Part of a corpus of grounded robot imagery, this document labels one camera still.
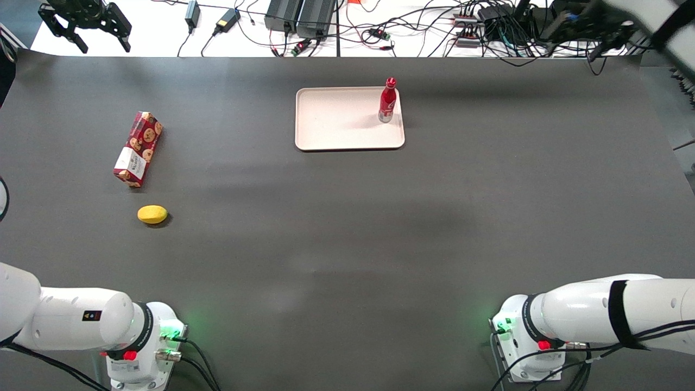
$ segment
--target green led light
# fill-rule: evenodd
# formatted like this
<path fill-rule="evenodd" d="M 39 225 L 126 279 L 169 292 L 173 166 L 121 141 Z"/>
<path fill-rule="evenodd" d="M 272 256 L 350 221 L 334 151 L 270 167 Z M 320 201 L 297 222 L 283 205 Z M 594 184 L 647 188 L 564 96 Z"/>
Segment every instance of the green led light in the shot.
<path fill-rule="evenodd" d="M 183 323 L 178 319 L 171 321 L 162 321 L 159 328 L 159 333 L 162 337 L 178 337 L 183 331 Z"/>

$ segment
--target red cookie box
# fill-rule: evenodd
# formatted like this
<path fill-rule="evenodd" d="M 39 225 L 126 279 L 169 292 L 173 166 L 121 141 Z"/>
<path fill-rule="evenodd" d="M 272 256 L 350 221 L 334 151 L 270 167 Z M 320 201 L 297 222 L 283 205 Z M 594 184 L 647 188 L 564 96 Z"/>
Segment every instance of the red cookie box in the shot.
<path fill-rule="evenodd" d="M 113 167 L 113 174 L 130 187 L 140 187 L 152 160 L 163 126 L 151 113 L 135 115 L 128 141 Z"/>

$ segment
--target red button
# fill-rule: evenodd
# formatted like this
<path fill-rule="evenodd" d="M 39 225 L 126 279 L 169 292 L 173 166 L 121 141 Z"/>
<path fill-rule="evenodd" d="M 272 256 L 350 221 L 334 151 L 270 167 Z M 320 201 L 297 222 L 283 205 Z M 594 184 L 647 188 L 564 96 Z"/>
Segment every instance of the red button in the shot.
<path fill-rule="evenodd" d="M 123 360 L 133 361 L 136 357 L 138 357 L 138 352 L 136 351 L 129 350 L 123 353 Z"/>

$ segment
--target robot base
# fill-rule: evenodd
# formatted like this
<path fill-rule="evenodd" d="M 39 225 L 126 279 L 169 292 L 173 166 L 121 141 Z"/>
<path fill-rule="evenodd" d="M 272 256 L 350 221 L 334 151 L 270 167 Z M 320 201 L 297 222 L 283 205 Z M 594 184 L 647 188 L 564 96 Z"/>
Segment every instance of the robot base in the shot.
<path fill-rule="evenodd" d="M 497 339 L 499 341 L 498 352 L 505 369 L 519 358 L 540 351 L 538 342 L 531 338 L 521 319 L 521 308 L 526 302 L 526 298 L 526 295 L 515 295 L 508 298 L 502 304 L 499 313 L 490 320 L 490 326 L 494 331 L 504 330 L 504 333 L 497 334 Z M 564 361 L 564 352 L 539 354 L 520 361 L 512 367 L 509 374 L 515 383 L 540 381 L 550 372 L 562 367 Z M 562 373 L 558 372 L 548 380 L 558 381 L 561 379 L 561 375 Z"/>
<path fill-rule="evenodd" d="M 186 336 L 183 324 L 171 307 L 164 303 L 148 303 L 152 311 L 152 334 L 138 352 L 135 360 L 111 360 L 106 358 L 112 391 L 164 391 L 169 383 L 174 360 L 162 358 L 167 353 L 178 352 L 181 343 L 165 339 L 170 336 Z"/>

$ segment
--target black strap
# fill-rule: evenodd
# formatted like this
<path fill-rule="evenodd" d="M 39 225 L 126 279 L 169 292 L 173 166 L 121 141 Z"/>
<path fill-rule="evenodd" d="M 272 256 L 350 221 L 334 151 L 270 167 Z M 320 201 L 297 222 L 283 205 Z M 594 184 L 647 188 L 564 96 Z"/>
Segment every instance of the black strap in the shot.
<path fill-rule="evenodd" d="M 140 302 L 137 302 L 135 304 L 142 308 L 142 315 L 145 317 L 145 322 L 142 325 L 142 331 L 140 332 L 140 335 L 135 339 L 135 341 L 133 341 L 132 344 L 124 347 L 123 349 L 107 350 L 106 354 L 112 360 L 123 360 L 123 354 L 127 351 L 141 351 L 142 348 L 145 347 L 147 340 L 149 340 L 149 336 L 152 335 L 152 327 L 154 325 L 152 310 L 150 310 L 149 307 L 147 307 L 147 304 Z"/>
<path fill-rule="evenodd" d="M 22 331 L 22 330 L 19 330 L 19 331 L 17 331 L 16 333 L 14 333 L 14 334 L 10 335 L 9 337 L 7 337 L 6 339 L 0 341 L 0 349 L 3 348 L 3 347 L 5 347 L 5 346 L 9 346 L 10 344 L 12 344 L 12 341 L 14 341 L 15 338 L 17 338 L 17 336 L 19 335 L 19 333 L 20 333 L 21 331 Z"/>
<path fill-rule="evenodd" d="M 627 286 L 627 280 L 613 281 L 610 286 L 610 294 L 608 296 L 608 318 L 610 326 L 613 327 L 613 333 L 618 337 L 618 341 L 630 349 L 646 349 L 637 341 L 628 325 L 628 317 L 625 315 L 625 304 L 623 302 L 623 292 Z"/>
<path fill-rule="evenodd" d="M 558 340 L 556 338 L 548 338 L 541 331 L 536 327 L 536 325 L 533 323 L 533 320 L 531 319 L 531 303 L 533 303 L 533 300 L 538 296 L 539 294 L 530 294 L 526 298 L 526 301 L 523 302 L 523 305 L 521 306 L 521 320 L 523 321 L 523 325 L 526 328 L 526 331 L 528 332 L 528 335 L 531 337 L 532 340 L 536 342 L 540 341 L 548 341 L 550 342 L 550 347 L 552 349 L 558 349 L 562 345 L 564 345 L 564 341 Z"/>
<path fill-rule="evenodd" d="M 695 0 L 686 0 L 652 35 L 650 39 L 652 46 L 657 50 L 663 50 L 671 37 L 694 19 Z"/>

